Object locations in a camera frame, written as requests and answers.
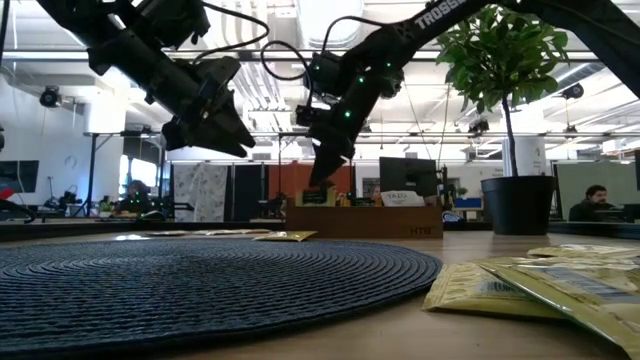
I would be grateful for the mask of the black computer monitor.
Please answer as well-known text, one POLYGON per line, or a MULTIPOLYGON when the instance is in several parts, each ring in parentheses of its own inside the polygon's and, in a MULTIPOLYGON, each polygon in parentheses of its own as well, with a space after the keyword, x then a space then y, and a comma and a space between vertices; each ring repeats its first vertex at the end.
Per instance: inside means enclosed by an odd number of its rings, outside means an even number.
POLYGON ((382 192, 414 191, 422 197, 437 194, 435 160, 380 157, 379 175, 382 192))

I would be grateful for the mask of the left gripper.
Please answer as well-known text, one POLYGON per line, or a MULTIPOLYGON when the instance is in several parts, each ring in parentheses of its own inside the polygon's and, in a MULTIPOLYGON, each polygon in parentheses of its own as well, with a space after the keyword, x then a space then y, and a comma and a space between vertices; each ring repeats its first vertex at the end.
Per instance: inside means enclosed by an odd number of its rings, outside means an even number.
POLYGON ((169 58, 155 40, 132 30, 88 37, 90 68, 102 75, 117 68, 146 93, 146 102, 159 103, 173 118, 162 132, 169 150, 197 146, 239 158, 255 140, 235 107, 234 95, 210 101, 200 94, 209 80, 207 69, 184 59, 169 58))

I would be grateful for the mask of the black partition panel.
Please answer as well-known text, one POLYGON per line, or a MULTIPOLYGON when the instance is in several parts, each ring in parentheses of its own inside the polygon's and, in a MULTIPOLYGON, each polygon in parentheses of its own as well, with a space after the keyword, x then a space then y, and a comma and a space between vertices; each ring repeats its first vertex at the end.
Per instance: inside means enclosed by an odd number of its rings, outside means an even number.
POLYGON ((259 216, 259 201, 263 196, 261 165, 235 167, 233 217, 235 221, 249 222, 259 216))

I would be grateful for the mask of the orange partition wall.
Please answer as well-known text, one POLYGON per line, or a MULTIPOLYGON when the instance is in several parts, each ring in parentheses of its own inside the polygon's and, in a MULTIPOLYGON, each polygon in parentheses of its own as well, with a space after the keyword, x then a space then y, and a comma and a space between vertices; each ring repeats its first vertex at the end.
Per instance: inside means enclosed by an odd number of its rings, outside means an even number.
MULTIPOLYGON (((308 188, 313 166, 304 163, 289 163, 268 166, 268 196, 275 198, 278 193, 293 196, 308 188)), ((329 180, 342 193, 351 191, 353 175, 348 166, 338 169, 329 180)))

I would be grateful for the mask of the grey partition panel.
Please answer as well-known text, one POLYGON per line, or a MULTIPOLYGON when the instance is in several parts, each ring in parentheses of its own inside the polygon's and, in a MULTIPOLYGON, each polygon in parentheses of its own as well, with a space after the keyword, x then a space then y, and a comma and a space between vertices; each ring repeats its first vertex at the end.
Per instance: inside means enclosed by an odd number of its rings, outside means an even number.
POLYGON ((607 201, 615 206, 640 204, 635 164, 616 162, 556 163, 562 215, 568 219, 570 208, 578 204, 592 185, 607 189, 607 201))

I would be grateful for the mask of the background robot arms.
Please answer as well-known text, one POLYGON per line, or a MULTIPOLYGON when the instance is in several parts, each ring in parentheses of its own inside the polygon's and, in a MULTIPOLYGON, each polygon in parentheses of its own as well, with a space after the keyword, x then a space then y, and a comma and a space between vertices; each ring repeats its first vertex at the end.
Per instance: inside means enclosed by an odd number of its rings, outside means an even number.
POLYGON ((56 198, 51 196, 46 200, 44 202, 44 207, 61 214, 66 214, 67 212, 74 214, 78 207, 83 203, 83 201, 77 197, 77 190, 78 187, 76 185, 71 185, 63 192, 61 197, 56 198))

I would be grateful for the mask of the tea packets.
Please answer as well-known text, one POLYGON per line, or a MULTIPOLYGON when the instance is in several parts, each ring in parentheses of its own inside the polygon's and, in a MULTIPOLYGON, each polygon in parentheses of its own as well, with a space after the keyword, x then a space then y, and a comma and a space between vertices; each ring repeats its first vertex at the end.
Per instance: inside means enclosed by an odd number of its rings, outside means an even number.
POLYGON ((316 231, 275 231, 254 238, 254 241, 302 242, 316 234, 316 231))

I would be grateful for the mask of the wooden tea organizer box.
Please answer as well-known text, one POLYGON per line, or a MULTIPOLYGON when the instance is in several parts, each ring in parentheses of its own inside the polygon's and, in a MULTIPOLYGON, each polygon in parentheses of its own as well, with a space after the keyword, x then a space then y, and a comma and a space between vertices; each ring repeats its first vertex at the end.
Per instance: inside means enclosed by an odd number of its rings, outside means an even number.
POLYGON ((286 204, 287 231, 316 231, 322 239, 442 239, 442 209, 433 199, 424 207, 335 206, 286 204))

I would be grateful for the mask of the white round pillar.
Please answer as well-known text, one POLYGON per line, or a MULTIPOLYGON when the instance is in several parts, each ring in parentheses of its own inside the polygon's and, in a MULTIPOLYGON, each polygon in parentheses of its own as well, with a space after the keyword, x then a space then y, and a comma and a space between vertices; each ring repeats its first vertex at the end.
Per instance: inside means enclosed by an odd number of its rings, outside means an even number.
MULTIPOLYGON (((540 137, 515 137, 515 159, 520 176, 547 175, 546 149, 540 137)), ((508 139, 502 141, 503 176, 513 175, 511 147, 508 139)))

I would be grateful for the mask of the round dark woven placemat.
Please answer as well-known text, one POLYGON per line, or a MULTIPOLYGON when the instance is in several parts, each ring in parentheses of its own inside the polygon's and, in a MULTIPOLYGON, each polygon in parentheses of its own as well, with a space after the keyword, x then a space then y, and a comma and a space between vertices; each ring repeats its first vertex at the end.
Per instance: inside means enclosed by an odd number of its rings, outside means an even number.
POLYGON ((300 329, 425 291, 441 267, 367 242, 0 248, 0 360, 103 360, 300 329))

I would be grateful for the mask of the person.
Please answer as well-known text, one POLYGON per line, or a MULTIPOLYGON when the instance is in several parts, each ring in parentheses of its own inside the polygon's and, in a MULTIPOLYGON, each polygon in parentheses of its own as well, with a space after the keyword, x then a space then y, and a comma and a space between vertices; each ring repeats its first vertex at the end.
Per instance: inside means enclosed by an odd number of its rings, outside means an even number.
POLYGON ((127 186, 124 198, 116 204, 114 215, 161 219, 163 214, 157 209, 155 203, 155 198, 150 195, 150 188, 141 180, 133 180, 127 186))
POLYGON ((602 185, 592 185, 585 192, 585 198, 571 207, 568 220, 571 222, 617 222, 621 216, 617 208, 607 201, 607 189, 602 185))

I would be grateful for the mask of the black wall screen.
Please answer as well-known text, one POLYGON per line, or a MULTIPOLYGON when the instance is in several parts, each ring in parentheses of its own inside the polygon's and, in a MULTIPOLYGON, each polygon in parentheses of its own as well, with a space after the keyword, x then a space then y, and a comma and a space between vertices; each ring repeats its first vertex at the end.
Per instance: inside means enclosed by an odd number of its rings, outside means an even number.
POLYGON ((39 161, 0 161, 0 190, 12 189, 17 193, 35 193, 39 161))

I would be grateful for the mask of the potted green plant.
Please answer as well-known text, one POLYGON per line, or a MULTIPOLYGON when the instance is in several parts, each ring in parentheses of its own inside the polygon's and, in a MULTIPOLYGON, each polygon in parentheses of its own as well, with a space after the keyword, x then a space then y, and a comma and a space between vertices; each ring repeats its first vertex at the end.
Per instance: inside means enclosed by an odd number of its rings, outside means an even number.
POLYGON ((527 104, 558 88, 551 72, 569 60, 568 35, 532 15, 489 5, 437 37, 437 63, 449 65, 446 82, 478 113, 499 106, 506 125, 503 154, 509 167, 481 182, 487 212, 497 235, 544 236, 554 180, 541 171, 518 169, 510 106, 527 104))

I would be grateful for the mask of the white tea packet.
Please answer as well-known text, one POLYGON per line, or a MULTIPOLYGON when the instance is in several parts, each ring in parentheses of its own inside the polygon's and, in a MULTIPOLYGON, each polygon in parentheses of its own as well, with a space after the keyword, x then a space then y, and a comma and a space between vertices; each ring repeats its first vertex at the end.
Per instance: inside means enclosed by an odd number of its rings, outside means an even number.
POLYGON ((424 207, 426 205, 424 198, 415 191, 384 191, 380 196, 385 207, 424 207))

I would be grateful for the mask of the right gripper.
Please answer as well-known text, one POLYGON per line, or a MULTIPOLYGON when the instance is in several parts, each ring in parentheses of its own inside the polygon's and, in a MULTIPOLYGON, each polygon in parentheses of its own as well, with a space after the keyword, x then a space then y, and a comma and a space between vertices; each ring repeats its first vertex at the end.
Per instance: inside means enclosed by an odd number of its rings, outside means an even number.
POLYGON ((344 166, 345 158, 334 150, 352 150, 354 148, 355 140, 364 121, 379 96, 380 82, 378 80, 355 79, 339 102, 331 107, 325 120, 314 123, 310 127, 310 137, 318 140, 321 144, 313 145, 315 160, 309 177, 310 186, 321 185, 344 166))

